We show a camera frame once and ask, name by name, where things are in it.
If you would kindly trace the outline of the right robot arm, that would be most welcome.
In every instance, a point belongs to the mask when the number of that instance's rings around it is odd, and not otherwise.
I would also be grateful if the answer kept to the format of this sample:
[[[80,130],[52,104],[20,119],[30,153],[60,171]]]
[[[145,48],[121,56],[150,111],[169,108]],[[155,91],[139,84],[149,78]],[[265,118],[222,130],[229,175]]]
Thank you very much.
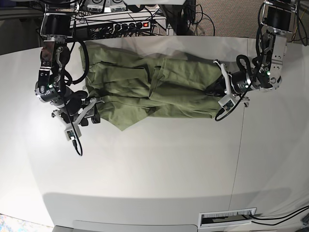
[[[44,38],[40,54],[41,65],[35,95],[42,102],[50,103],[57,109],[52,117],[58,118],[65,126],[67,140],[76,143],[81,137],[79,126],[87,126],[90,118],[99,123],[96,109],[99,98],[89,97],[87,91],[73,91],[70,86],[83,82],[90,68],[87,47],[75,36],[76,17],[83,6],[82,0],[45,0],[40,35]],[[72,49],[69,41],[79,43],[84,55],[84,73],[77,80],[66,70]]]

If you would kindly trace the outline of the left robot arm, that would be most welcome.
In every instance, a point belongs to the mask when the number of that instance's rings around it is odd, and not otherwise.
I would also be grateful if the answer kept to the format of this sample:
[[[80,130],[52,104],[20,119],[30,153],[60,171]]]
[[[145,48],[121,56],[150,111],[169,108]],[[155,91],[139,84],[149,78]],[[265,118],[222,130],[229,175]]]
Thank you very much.
[[[246,94],[250,91],[278,89],[282,82],[283,58],[287,48],[287,35],[291,33],[291,20],[299,20],[298,0],[266,0],[258,12],[256,33],[256,57],[236,57],[239,71],[231,73],[224,63],[213,62],[221,71],[221,77],[207,88],[210,96],[219,97],[219,121],[229,115],[240,103],[249,105]]]

